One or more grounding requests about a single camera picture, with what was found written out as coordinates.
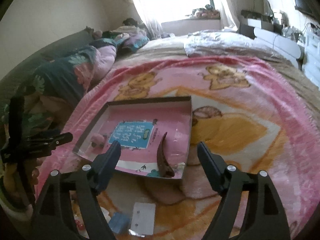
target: pink blanket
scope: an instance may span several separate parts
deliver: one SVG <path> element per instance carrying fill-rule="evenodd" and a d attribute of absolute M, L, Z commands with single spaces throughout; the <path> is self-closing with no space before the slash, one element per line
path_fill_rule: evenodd
<path fill-rule="evenodd" d="M 215 213 L 219 198 L 196 157 L 199 141 L 243 171 L 266 170 L 286 209 L 291 235 L 296 236 L 320 200 L 320 136 L 294 89 L 270 65 L 252 57 L 195 57 L 112 71 L 74 110 L 64 128 L 74 139 L 45 160 L 36 193 L 53 169 L 67 172 L 77 168 L 79 158 L 72 149 L 105 102 L 183 95 L 192 96 L 194 116 L 181 185 L 145 180 L 142 188 L 135 190 L 157 203 L 155 238 L 201 239 Z M 118 186 L 126 184 L 117 177 L 114 181 Z M 105 207 L 111 214 L 125 212 L 128 207 L 117 206 L 119 199 L 108 189 L 111 197 L 104 195 Z M 244 204 L 235 228 L 241 226 L 243 213 Z"/>

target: cardboard box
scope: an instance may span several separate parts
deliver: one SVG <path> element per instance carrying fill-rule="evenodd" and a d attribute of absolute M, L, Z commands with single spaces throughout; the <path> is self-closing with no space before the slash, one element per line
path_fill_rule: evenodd
<path fill-rule="evenodd" d="M 93 161 L 117 140 L 122 150 L 116 170 L 160 177 L 156 156 L 167 132 L 164 155 L 174 170 L 172 179 L 181 179 L 188 158 L 191 124 L 189 96 L 108 102 L 80 136 L 73 152 Z"/>

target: pink pom pom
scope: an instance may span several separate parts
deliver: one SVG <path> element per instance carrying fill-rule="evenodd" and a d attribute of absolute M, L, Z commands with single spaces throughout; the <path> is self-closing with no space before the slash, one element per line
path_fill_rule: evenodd
<path fill-rule="evenodd" d="M 94 133 L 91 137 L 91 142 L 93 142 L 94 144 L 96 144 L 97 146 L 104 146 L 105 144 L 105 137 L 99 133 Z"/>

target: white dresser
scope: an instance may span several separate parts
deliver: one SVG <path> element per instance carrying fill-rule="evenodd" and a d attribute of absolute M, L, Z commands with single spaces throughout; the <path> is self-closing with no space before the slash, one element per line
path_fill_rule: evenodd
<path fill-rule="evenodd" d="M 320 37 L 313 33 L 306 38 L 302 71 L 320 89 Z"/>

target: television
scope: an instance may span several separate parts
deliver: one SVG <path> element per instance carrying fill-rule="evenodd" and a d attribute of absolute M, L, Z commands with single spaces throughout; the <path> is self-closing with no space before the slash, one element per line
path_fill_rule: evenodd
<path fill-rule="evenodd" d="M 312 13 L 312 10 L 310 9 L 310 7 L 308 6 L 308 4 L 305 2 L 305 0 L 294 0 L 295 2 L 295 9 L 300 11 L 303 14 L 309 15 L 313 18 L 315 18 L 315 16 Z"/>

